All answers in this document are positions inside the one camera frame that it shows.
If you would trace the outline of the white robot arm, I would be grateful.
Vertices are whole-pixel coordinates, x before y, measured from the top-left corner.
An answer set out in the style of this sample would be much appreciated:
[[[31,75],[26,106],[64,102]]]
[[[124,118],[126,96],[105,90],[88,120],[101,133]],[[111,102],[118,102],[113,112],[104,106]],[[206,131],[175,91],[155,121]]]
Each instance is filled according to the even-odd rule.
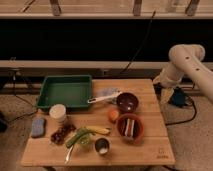
[[[205,48],[199,44],[178,44],[170,48],[168,56],[170,62],[153,83],[164,88],[175,88],[187,75],[213,104],[213,71],[202,63]]]

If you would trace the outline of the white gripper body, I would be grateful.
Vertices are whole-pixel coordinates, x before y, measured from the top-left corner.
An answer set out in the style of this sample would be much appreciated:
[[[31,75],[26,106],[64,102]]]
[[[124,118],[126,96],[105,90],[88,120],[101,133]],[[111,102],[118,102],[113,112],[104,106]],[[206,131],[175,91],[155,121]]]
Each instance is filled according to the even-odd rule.
[[[172,97],[174,93],[174,89],[172,87],[168,87],[165,85],[162,80],[160,79],[159,76],[156,76],[153,79],[153,84],[154,85],[159,85],[161,87],[161,92],[160,92],[160,103],[161,104],[166,104],[169,102],[170,98]]]

